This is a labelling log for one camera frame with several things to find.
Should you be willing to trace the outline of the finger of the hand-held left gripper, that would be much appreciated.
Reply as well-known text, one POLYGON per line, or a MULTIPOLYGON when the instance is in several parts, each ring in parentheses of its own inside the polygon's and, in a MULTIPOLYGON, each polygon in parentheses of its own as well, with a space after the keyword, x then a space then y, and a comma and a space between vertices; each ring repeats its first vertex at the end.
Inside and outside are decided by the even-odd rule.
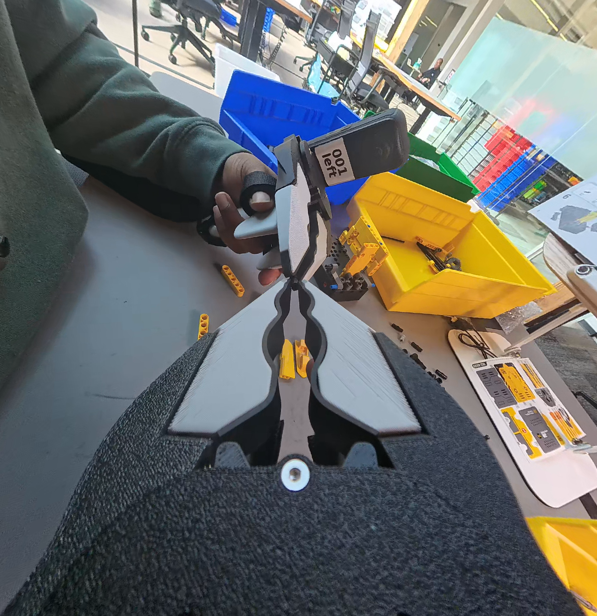
POLYGON ((303 280, 308 271, 304 259, 310 250, 310 197, 304 175, 275 194, 281 269, 286 277, 296 280, 303 280))
POLYGON ((324 264, 332 246, 330 221, 325 220, 320 212, 312 212, 310 222, 317 223, 317 234, 311 238, 308 248, 306 265, 301 265, 298 274, 299 281, 309 281, 316 271, 324 264))

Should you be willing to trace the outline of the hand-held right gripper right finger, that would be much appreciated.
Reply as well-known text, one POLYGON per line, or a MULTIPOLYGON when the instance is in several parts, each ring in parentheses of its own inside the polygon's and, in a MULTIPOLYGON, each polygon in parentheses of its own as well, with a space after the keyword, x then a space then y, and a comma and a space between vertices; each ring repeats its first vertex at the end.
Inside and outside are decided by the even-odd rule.
POLYGON ((297 286, 312 359, 308 437, 312 461, 341 466, 365 443, 378 466, 391 466, 383 440, 422 433, 376 332, 312 283, 297 286))

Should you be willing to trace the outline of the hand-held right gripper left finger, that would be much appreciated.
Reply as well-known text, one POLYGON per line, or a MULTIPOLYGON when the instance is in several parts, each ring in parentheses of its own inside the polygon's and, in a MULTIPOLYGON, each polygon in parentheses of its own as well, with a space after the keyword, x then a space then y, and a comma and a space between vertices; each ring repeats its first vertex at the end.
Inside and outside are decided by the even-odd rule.
POLYGON ((226 442, 253 466, 279 459, 284 422, 279 393, 291 283, 282 280, 215 332, 168 425, 172 437, 210 440, 205 464, 226 442))

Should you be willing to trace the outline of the black and yellow lego model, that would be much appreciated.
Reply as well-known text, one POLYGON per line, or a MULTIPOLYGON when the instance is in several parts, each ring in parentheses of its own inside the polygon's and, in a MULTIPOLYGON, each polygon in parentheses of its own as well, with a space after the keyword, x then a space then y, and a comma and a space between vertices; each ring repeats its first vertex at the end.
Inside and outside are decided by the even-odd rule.
POLYGON ((368 215, 360 214, 333 239, 323 265, 312 279, 319 290, 339 303, 358 301, 375 286, 371 277, 388 256, 375 224, 368 215))

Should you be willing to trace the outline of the pile of small lego pins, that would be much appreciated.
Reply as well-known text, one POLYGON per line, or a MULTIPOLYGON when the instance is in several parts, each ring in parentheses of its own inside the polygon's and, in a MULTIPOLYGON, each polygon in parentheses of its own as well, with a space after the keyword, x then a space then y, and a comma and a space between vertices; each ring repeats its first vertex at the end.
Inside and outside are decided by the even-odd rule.
POLYGON ((389 325, 396 332, 395 336, 397 341, 401 344, 401 350, 407 354, 409 358, 413 360, 428 376, 433 378, 438 384, 443 384, 444 381, 448 380, 447 374, 441 370, 437 368, 429 369, 426 366, 421 357, 423 348, 416 342, 410 340, 402 327, 394 322, 389 323, 389 325))

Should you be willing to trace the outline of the medium yellow lego beam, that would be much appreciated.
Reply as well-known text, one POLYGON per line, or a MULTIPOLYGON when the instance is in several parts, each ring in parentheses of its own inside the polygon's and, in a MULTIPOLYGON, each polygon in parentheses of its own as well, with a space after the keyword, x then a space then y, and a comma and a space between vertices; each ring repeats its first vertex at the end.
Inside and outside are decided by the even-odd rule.
POLYGON ((227 283, 229 284, 229 286, 233 290, 233 292, 238 297, 242 297, 244 295, 244 293, 245 293, 245 289, 244 289, 243 285, 241 284, 240 280, 233 273, 233 271, 230 268, 230 266, 222 265, 221 266, 221 273, 222 273, 222 276, 224 277, 225 281, 227 281, 227 283))

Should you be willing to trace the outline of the blue plastic bin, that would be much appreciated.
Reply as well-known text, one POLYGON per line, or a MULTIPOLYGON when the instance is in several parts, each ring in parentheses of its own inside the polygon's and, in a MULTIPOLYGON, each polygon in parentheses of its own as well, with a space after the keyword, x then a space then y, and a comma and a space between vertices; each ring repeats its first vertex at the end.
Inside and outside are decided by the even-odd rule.
MULTIPOLYGON (((228 138, 274 170, 277 161, 269 146, 277 147, 291 135, 309 141, 356 122, 360 122, 358 116, 342 102, 333 104, 325 96, 238 70, 233 72, 219 114, 228 138)), ((412 182, 393 173, 403 165, 379 174, 377 180, 365 177, 325 186, 331 207, 348 202, 356 193, 376 202, 380 193, 409 194, 412 182)))

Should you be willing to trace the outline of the yellow plastic bin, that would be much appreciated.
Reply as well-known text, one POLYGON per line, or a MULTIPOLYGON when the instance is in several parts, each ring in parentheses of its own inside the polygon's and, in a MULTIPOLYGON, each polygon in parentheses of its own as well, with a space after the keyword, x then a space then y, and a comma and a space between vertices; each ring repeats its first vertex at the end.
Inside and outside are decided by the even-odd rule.
POLYGON ((526 518, 533 536, 586 615, 597 615, 597 519, 526 518))
POLYGON ((555 287, 482 211, 412 184, 409 195, 350 200, 353 223, 368 215, 389 256, 372 278, 389 311, 490 319, 551 295, 555 287), (448 250, 462 271, 435 273, 417 238, 448 250))

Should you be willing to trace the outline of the person's left forearm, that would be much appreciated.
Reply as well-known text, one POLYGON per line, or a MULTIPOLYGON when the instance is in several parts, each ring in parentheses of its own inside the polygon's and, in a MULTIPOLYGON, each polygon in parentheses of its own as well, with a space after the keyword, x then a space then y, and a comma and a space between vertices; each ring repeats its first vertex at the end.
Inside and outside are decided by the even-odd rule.
POLYGON ((247 151, 215 121, 159 93, 94 20, 70 35, 31 81, 55 148, 214 205, 226 159, 247 151))

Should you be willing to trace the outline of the long black lego beam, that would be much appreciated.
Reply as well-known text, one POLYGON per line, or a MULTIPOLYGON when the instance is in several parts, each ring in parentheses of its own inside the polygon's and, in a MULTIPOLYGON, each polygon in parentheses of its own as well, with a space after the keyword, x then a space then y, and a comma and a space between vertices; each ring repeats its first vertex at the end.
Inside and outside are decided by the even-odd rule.
POLYGON ((417 248, 423 253, 427 259, 428 265, 435 273, 442 271, 454 271, 446 269, 444 265, 445 260, 449 256, 454 257, 450 251, 435 246, 431 243, 425 243, 422 238, 417 238, 416 245, 417 248))

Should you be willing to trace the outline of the person's left hand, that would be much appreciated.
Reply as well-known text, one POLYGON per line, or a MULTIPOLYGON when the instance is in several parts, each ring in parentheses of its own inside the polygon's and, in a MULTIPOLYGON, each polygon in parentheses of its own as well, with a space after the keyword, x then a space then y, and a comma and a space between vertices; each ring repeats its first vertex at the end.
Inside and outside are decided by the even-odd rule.
POLYGON ((237 209, 243 181, 247 175, 254 172, 273 172, 258 158, 248 152, 235 153, 226 159, 225 164, 215 181, 215 206, 213 215, 217 233, 225 245, 237 254, 258 254, 264 250, 262 237, 238 240, 234 236, 236 227, 243 217, 237 209))

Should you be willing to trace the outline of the green plastic bin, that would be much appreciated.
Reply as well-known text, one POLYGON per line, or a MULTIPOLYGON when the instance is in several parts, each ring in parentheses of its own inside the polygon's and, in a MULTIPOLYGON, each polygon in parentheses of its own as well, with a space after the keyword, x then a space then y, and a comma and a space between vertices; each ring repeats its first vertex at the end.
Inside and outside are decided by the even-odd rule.
POLYGON ((457 201, 468 202, 479 194, 459 167, 445 154, 438 153, 433 145, 409 133, 409 158, 395 171, 399 180, 391 174, 380 174, 367 182, 367 187, 376 189, 379 196, 409 195, 410 184, 422 186, 422 191, 431 189, 457 201))

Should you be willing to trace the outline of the wooden top desk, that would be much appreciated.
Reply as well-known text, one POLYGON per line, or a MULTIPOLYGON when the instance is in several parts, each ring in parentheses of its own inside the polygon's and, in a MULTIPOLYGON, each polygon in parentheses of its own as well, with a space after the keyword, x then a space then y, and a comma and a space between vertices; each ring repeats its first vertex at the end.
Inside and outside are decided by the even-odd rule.
POLYGON ((419 115, 416 122, 409 129, 411 134, 417 135, 418 131, 424 125, 430 113, 436 113, 441 117, 446 117, 449 121, 461 121, 461 116, 453 112, 449 107, 443 104, 437 97, 423 86, 419 81, 411 78, 406 73, 395 65, 395 63, 381 54, 377 49, 372 55, 372 60, 377 65, 377 72, 371 84, 371 91, 377 90, 382 81, 394 87, 403 87, 405 90, 410 90, 417 95, 417 98, 425 107, 425 110, 419 115))

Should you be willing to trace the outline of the office chair with blue seat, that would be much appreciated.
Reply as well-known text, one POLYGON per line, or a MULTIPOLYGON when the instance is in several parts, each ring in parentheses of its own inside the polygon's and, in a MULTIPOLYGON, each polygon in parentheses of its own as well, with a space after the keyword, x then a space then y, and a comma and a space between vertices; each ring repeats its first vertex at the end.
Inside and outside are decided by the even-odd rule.
POLYGON ((327 81, 322 73, 322 56, 317 54, 311 64, 304 88, 314 94, 319 94, 330 99, 339 99, 341 94, 327 81))

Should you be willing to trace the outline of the stack of red blue crates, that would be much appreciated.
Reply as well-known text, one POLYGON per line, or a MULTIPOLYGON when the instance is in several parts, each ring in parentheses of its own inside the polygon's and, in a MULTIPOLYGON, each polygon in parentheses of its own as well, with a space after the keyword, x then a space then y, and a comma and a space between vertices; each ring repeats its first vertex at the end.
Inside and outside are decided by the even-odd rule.
POLYGON ((487 154, 470 174, 482 210, 501 212, 525 193, 557 160, 507 125, 485 145, 487 154))

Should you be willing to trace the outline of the sticker sheet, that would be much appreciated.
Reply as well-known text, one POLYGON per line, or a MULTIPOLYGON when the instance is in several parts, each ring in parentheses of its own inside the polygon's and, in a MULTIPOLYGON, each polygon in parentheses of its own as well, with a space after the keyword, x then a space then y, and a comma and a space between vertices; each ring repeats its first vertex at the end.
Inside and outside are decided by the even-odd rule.
POLYGON ((475 362, 471 374, 529 461, 584 444, 585 431, 528 358, 475 362))

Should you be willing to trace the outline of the white plastic box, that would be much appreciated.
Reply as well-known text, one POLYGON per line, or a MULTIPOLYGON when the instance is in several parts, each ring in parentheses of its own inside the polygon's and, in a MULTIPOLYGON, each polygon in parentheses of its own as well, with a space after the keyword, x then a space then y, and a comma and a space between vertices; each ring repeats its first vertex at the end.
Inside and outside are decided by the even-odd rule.
POLYGON ((272 81, 281 81, 276 73, 220 43, 216 44, 213 51, 213 57, 215 59, 214 90, 216 96, 221 99, 225 97, 229 81, 231 80, 233 72, 236 70, 256 74, 272 81))

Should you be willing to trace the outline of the open instruction booklet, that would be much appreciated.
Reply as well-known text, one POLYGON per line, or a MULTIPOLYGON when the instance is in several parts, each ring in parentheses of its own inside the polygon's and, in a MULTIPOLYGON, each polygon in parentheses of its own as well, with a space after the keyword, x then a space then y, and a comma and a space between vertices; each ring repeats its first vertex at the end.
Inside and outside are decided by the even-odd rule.
POLYGON ((529 214, 597 266, 597 174, 534 207, 529 214))

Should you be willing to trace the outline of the wooden book stand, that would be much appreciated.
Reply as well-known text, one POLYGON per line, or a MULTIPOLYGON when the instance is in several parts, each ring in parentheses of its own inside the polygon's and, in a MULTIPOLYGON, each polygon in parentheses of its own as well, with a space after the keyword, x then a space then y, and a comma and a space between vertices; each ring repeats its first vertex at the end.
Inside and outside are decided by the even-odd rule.
POLYGON ((522 348, 511 346, 500 333, 478 331, 469 324, 463 324, 461 320, 456 323, 458 326, 448 333, 451 349, 479 397, 495 431, 534 496, 546 506, 560 508, 596 490, 597 466, 594 458, 597 458, 597 441, 591 439, 593 434, 585 430, 585 424, 580 422, 578 416, 572 411, 572 407, 558 396, 547 374, 540 370, 530 357, 523 357, 522 348), (537 461, 526 459, 504 422, 495 416, 493 409, 489 408, 486 394, 480 392, 478 380, 471 374, 472 363, 490 358, 528 358, 585 431, 584 444, 564 449, 553 457, 541 458, 537 461))

